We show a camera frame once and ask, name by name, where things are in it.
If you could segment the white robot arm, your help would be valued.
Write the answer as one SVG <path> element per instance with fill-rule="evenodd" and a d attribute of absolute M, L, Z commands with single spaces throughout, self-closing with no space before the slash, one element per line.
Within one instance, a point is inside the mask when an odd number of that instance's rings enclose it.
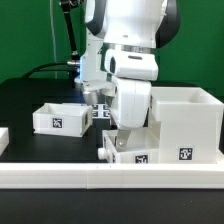
<path fill-rule="evenodd" d="M 146 120 L 151 83 L 158 77 L 154 49 L 168 44 L 180 27 L 177 0 L 84 0 L 85 25 L 103 40 L 100 69 L 110 79 L 86 78 L 89 105 L 106 96 L 118 128 L 116 146 L 124 148 L 130 133 Z"/>

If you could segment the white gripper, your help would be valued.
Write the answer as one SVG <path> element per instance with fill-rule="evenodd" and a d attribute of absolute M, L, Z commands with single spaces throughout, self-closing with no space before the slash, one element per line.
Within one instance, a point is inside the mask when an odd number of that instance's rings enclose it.
<path fill-rule="evenodd" d="M 116 85 L 108 81 L 85 81 L 82 84 L 82 94 L 87 105 L 99 103 L 101 95 L 114 97 Z M 129 139 L 130 130 L 119 130 L 116 136 L 116 146 L 125 148 Z"/>

